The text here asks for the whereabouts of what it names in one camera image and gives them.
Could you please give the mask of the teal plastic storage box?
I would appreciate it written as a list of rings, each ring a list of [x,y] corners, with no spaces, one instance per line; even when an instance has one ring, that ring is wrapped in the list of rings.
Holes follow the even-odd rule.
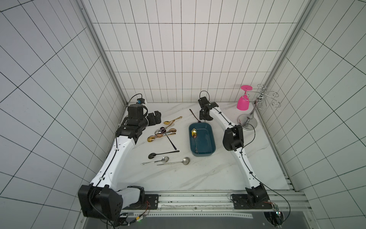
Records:
[[[192,136],[192,130],[197,131],[197,137]],[[192,123],[188,129],[190,150],[194,156],[211,156],[216,151],[213,129],[208,123]]]

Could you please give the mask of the silver plain spoon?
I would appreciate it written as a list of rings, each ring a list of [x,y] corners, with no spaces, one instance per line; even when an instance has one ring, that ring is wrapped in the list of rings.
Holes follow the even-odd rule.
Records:
[[[165,128],[163,128],[163,129],[158,129],[158,130],[156,130],[155,131],[155,135],[156,136],[161,136],[161,135],[163,135],[163,134],[165,134],[166,133],[166,129]]]

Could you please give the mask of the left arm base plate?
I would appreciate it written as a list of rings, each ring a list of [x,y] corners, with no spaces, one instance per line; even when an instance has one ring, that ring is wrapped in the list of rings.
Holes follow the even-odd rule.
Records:
[[[136,203],[128,205],[122,208],[122,210],[156,210],[158,209],[158,203],[158,194],[143,194]]]

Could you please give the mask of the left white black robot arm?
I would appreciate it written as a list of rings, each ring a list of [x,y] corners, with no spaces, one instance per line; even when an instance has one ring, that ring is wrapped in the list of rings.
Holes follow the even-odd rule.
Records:
[[[145,191],[140,186],[128,186],[120,191],[117,179],[126,156],[134,149],[138,138],[149,126],[161,123],[161,113],[149,113],[143,104],[132,104],[128,115],[116,130],[111,151],[89,185],[82,185],[78,199],[85,217],[117,221],[121,210],[128,206],[144,206]]]

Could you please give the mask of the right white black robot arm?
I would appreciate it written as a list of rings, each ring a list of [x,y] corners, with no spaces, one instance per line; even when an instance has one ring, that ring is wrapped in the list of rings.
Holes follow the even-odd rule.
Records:
[[[269,200],[264,184],[257,179],[256,174],[245,153],[245,143],[243,128],[241,125],[234,124],[220,109],[216,102],[209,102],[207,98],[201,97],[198,100],[200,105],[200,120],[216,121],[224,130],[223,146],[225,150],[232,153],[245,177],[246,186],[246,204],[255,208],[263,202]]]

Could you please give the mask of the rainbow gold spoon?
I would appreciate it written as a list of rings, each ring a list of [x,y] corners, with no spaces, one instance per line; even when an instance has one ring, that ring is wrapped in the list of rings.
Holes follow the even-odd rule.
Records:
[[[194,139],[194,143],[195,143],[195,153],[198,153],[198,148],[197,148],[197,142],[196,142],[196,138],[197,138],[197,130],[195,128],[192,129],[191,131],[191,135]]]

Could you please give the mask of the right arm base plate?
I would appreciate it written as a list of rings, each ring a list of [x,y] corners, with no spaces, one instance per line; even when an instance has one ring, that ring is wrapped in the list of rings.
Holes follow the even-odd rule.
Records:
[[[247,194],[231,194],[230,200],[235,210],[271,210],[273,205],[267,202],[251,204],[248,202]]]

